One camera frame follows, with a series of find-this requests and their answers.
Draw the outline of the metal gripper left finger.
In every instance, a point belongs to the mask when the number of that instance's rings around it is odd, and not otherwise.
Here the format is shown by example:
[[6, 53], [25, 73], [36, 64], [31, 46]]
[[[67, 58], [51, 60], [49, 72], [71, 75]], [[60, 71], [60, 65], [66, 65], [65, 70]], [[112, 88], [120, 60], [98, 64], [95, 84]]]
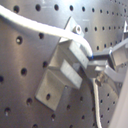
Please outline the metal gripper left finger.
[[86, 70], [86, 75], [89, 78], [94, 78], [95, 83], [101, 86], [107, 79], [111, 79], [115, 83], [122, 83], [124, 75], [117, 73], [110, 66], [92, 66], [89, 65]]

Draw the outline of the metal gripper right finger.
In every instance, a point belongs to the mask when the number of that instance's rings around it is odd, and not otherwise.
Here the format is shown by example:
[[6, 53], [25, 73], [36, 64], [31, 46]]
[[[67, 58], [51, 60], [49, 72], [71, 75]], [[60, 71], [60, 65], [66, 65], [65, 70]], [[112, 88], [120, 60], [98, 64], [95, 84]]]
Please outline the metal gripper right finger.
[[128, 62], [128, 40], [123, 40], [113, 47], [105, 48], [103, 51], [94, 52], [92, 61], [104, 62], [110, 66], [119, 66]]

